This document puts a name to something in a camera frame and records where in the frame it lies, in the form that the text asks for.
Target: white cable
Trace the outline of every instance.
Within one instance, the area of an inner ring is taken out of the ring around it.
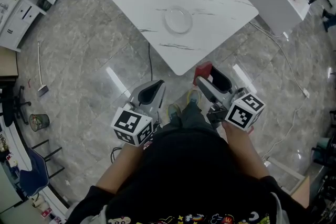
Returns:
[[[292,69],[292,66],[290,65],[290,63],[289,63],[289,61],[288,61],[288,58],[287,58],[285,52],[283,51],[282,47],[280,46],[280,44],[277,43],[277,42],[275,41],[275,39],[272,38],[269,34],[265,33],[265,32],[264,32],[265,30],[262,30],[262,28],[259,29],[259,27],[257,27],[255,24],[253,24],[253,23],[251,23],[251,22],[250,22],[250,24],[252,24],[257,30],[259,30],[260,32],[262,32],[263,34],[265,34],[266,36],[268,36],[270,39],[272,39],[272,40],[274,41],[274,43],[275,43],[276,45],[278,45],[278,47],[280,48],[280,50],[281,50],[282,53],[283,53],[283,56],[285,57],[285,59],[286,59],[286,61],[287,61],[287,63],[288,63],[289,69],[290,69],[290,71],[292,72],[293,78],[294,78],[294,80],[295,80],[297,86],[300,88],[300,90],[302,91],[302,93],[303,93],[305,96],[307,96],[307,95],[306,95],[306,92],[303,90],[303,88],[300,86],[300,84],[299,84],[298,81],[296,80],[295,75],[294,75],[294,72],[293,72],[293,69]]]
[[[300,86],[300,84],[298,83],[298,81],[296,80],[295,75],[294,75],[294,72],[293,72],[293,69],[292,69],[292,66],[290,65],[290,63],[289,63],[289,61],[288,61],[288,58],[287,58],[285,52],[283,51],[282,47],[280,46],[280,44],[277,43],[273,37],[271,37],[269,34],[266,33],[266,32],[268,32],[268,31],[262,29],[261,27],[255,25],[255,24],[253,24],[253,23],[251,23],[251,22],[250,22],[250,24],[252,24],[257,30],[259,30],[260,32],[262,32],[263,34],[265,34],[266,36],[268,36],[270,39],[272,39],[272,40],[274,41],[274,43],[275,43],[276,45],[278,45],[278,47],[280,48],[280,50],[281,50],[282,53],[283,53],[283,56],[285,57],[285,59],[286,59],[286,61],[287,61],[287,63],[288,63],[288,66],[289,66],[290,71],[292,72],[294,81],[296,82],[297,86],[300,88],[300,90],[302,91],[302,93],[304,94],[304,96],[306,96],[306,98],[304,99],[302,105],[301,105],[298,109],[296,109],[296,110],[294,111],[292,126],[289,128],[289,130],[288,130],[288,132],[286,133],[286,135],[285,135],[281,140],[279,140],[278,142],[275,142],[275,143],[273,144],[273,146],[270,148],[270,150],[269,150],[268,152],[266,152],[266,153],[263,155],[263,157],[261,158],[263,161],[265,161],[265,160],[264,160],[265,156],[266,156],[267,154],[269,154],[277,144],[279,144],[279,143],[281,143],[283,140],[285,140],[286,137],[287,137],[287,135],[288,135],[288,134],[290,133],[290,131],[293,129],[294,124],[295,124],[296,113],[303,107],[303,105],[304,105],[306,99],[308,98],[309,94],[308,94],[308,91],[307,91],[307,90],[305,91],[305,90]]]
[[[296,110],[294,111],[294,116],[293,116],[292,126],[289,128],[289,130],[288,130],[288,132],[286,133],[286,135],[285,135],[281,140],[279,140],[278,142],[275,142],[275,143],[273,144],[273,146],[270,148],[270,150],[269,150],[268,152],[266,152],[266,153],[263,155],[263,157],[261,158],[263,161],[265,161],[265,156],[266,156],[267,154],[269,154],[277,144],[279,144],[279,143],[281,143],[283,140],[285,140],[286,137],[287,137],[287,135],[288,135],[288,134],[290,133],[290,131],[293,129],[293,127],[294,127],[294,123],[295,123],[296,113],[303,107],[303,104],[305,103],[306,99],[307,99],[307,97],[304,99],[302,105],[301,105],[298,109],[296,109]]]
[[[283,35],[283,33],[280,35],[280,36],[276,36],[276,35],[273,35],[271,32],[269,32],[269,31],[267,31],[267,30],[265,30],[265,29],[263,29],[262,27],[260,27],[260,26],[258,26],[258,25],[256,25],[256,24],[254,24],[254,23],[252,23],[252,22],[250,22],[250,24],[252,24],[255,28],[259,28],[259,30],[262,30],[262,31],[265,31],[265,32],[267,32],[268,34],[270,34],[271,36],[273,36],[273,37],[281,37],[282,35]]]

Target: marble floor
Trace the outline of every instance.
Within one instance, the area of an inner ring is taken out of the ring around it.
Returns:
[[[290,134],[270,153],[302,174],[310,164],[311,147],[328,129],[329,110],[335,105],[334,80],[328,78],[327,72],[336,67],[336,28],[325,33],[321,20],[323,5],[327,7],[324,0],[311,5],[304,22],[290,33],[289,41],[284,37],[277,39],[298,83],[310,93],[305,101],[279,47],[251,24],[203,60],[212,61],[266,102],[267,107],[250,135],[261,156],[285,136],[294,110],[302,106]],[[267,27],[258,19],[253,22]],[[47,16],[34,24],[17,56],[17,85],[26,87],[25,99],[33,104],[27,107],[27,114],[46,113],[51,125],[35,133],[19,121],[20,128],[30,146],[50,140],[38,149],[42,154],[62,146],[48,168],[50,172],[60,165],[66,169],[52,178],[51,184],[69,202],[74,202],[96,183],[110,165],[112,149],[120,145],[110,124],[126,96],[107,70],[113,70],[128,91],[149,81],[147,42],[111,0],[58,0]],[[41,98],[37,97],[38,41],[42,76],[49,87]],[[151,59],[154,79],[163,79],[167,86],[160,111],[162,122],[166,123],[165,109],[170,103],[185,105],[185,94],[193,87],[195,67],[178,77],[153,49]],[[287,188],[295,184],[274,167],[271,172]]]

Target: shoe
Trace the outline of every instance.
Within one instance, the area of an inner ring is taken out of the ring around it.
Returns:
[[[190,90],[190,92],[187,95],[187,104],[190,102],[194,102],[195,104],[199,104],[201,101],[201,94],[197,90]]]
[[[170,104],[167,108],[167,115],[170,120],[181,116],[181,109],[177,104]]]
[[[326,32],[328,32],[328,24],[327,22],[323,22],[323,26]]]

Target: office chair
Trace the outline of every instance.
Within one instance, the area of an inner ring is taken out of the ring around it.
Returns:
[[[5,87],[0,94],[0,103],[2,103],[2,113],[0,116],[4,117],[4,122],[6,127],[11,126],[14,120],[14,116],[28,125],[28,121],[25,119],[21,107],[23,105],[32,105],[31,102],[21,103],[23,90],[25,87],[20,86],[19,93],[17,96],[14,96],[14,91],[12,87]]]
[[[49,179],[65,169],[62,167],[57,172],[49,175],[46,163],[51,160],[51,156],[59,152],[62,148],[60,147],[56,149],[45,157],[42,157],[34,150],[34,148],[37,148],[48,141],[49,140],[45,140],[42,143],[28,149],[27,153],[31,161],[31,171],[20,170],[20,186],[28,196],[34,196],[39,191],[47,187],[49,185]]]

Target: cable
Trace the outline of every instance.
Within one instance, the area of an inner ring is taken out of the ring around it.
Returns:
[[[252,24],[252,25],[253,25],[255,28],[257,28],[257,29],[259,28],[259,30],[262,30],[262,31],[267,32],[268,34],[270,34],[270,35],[273,36],[273,37],[281,37],[281,36],[283,35],[283,33],[282,33],[280,36],[275,36],[275,35],[273,35],[271,32],[269,32],[269,31],[267,31],[267,30],[261,28],[260,26],[254,24],[254,23],[252,23],[252,22],[250,22],[250,24]]]
[[[152,60],[151,60],[151,51],[150,51],[151,45],[148,42],[148,57],[149,57],[149,64],[151,66],[151,81],[153,81],[153,68],[152,68]]]
[[[303,93],[304,96],[306,97],[306,98],[304,99],[302,105],[301,105],[298,109],[294,110],[292,126],[289,128],[289,130],[288,130],[288,132],[286,133],[286,135],[285,135],[281,140],[279,140],[278,142],[275,142],[275,143],[273,144],[273,146],[270,148],[270,150],[269,150],[268,152],[266,152],[266,153],[263,155],[263,157],[261,158],[263,161],[265,161],[265,160],[264,160],[264,159],[265,159],[265,156],[266,156],[267,154],[269,154],[277,144],[279,144],[279,143],[281,143],[283,140],[285,140],[286,137],[287,137],[287,135],[288,135],[288,134],[290,133],[290,131],[293,129],[294,124],[295,124],[296,113],[303,107],[303,105],[304,105],[306,99],[309,97],[309,93],[308,93],[308,91],[307,91],[306,89],[303,89],[303,88],[300,86],[300,84],[298,83],[298,81],[296,80],[295,75],[294,75],[294,72],[293,72],[293,69],[292,69],[292,66],[290,65],[289,60],[288,60],[288,58],[287,58],[285,52],[283,51],[282,47],[280,46],[280,44],[277,43],[277,42],[275,41],[275,39],[274,39],[272,36],[270,36],[269,34],[267,34],[267,33],[266,33],[266,32],[267,32],[266,30],[262,29],[261,27],[258,27],[257,25],[255,25],[255,24],[253,24],[253,23],[251,23],[251,24],[252,24],[257,30],[259,30],[260,32],[262,32],[263,34],[265,34],[266,36],[268,36],[270,39],[272,39],[276,45],[278,45],[278,47],[280,48],[280,50],[281,50],[282,53],[283,53],[283,56],[285,57],[285,59],[286,59],[286,61],[287,61],[287,63],[288,63],[288,66],[289,66],[290,71],[292,72],[294,81],[296,82],[297,86],[300,88],[300,90],[302,91],[302,93]]]
[[[298,81],[296,80],[295,75],[294,75],[294,72],[293,72],[293,69],[292,69],[292,66],[290,65],[290,63],[289,63],[289,61],[288,61],[288,58],[287,58],[285,52],[283,51],[282,47],[279,45],[279,43],[277,43],[277,42],[275,41],[274,38],[272,38],[269,34],[265,33],[262,29],[259,29],[255,24],[253,24],[253,23],[251,23],[251,24],[252,24],[256,29],[258,29],[260,32],[264,33],[266,36],[268,36],[270,39],[272,39],[276,45],[278,45],[278,47],[280,48],[280,50],[281,50],[282,53],[283,53],[283,56],[285,57],[285,59],[286,59],[286,61],[287,61],[287,63],[288,63],[288,66],[289,66],[290,71],[292,72],[294,81],[296,82],[297,86],[300,88],[300,90],[302,91],[302,93],[303,93],[305,96],[307,96],[305,90],[303,90],[303,88],[300,86],[300,84],[299,84]]]
[[[121,147],[115,147],[115,148],[113,148],[112,149],[112,152],[111,152],[111,156],[110,156],[110,158],[111,158],[111,163],[113,163],[116,159],[116,157],[114,156],[114,153],[116,152],[116,151],[119,151],[119,150],[121,150]]]
[[[289,128],[289,130],[288,130],[288,132],[286,133],[286,135],[285,135],[281,140],[279,140],[278,142],[275,142],[275,143],[273,144],[273,146],[270,148],[270,150],[269,150],[268,152],[266,152],[266,153],[263,155],[263,157],[261,158],[262,161],[265,161],[265,156],[266,156],[267,154],[269,154],[277,144],[281,143],[283,140],[286,139],[287,135],[290,133],[290,131],[291,131],[291,130],[293,129],[293,127],[294,127],[296,113],[303,107],[303,104],[305,103],[306,99],[307,99],[307,97],[304,99],[302,105],[301,105],[298,109],[296,109],[296,110],[294,111],[294,116],[293,116],[292,126]]]

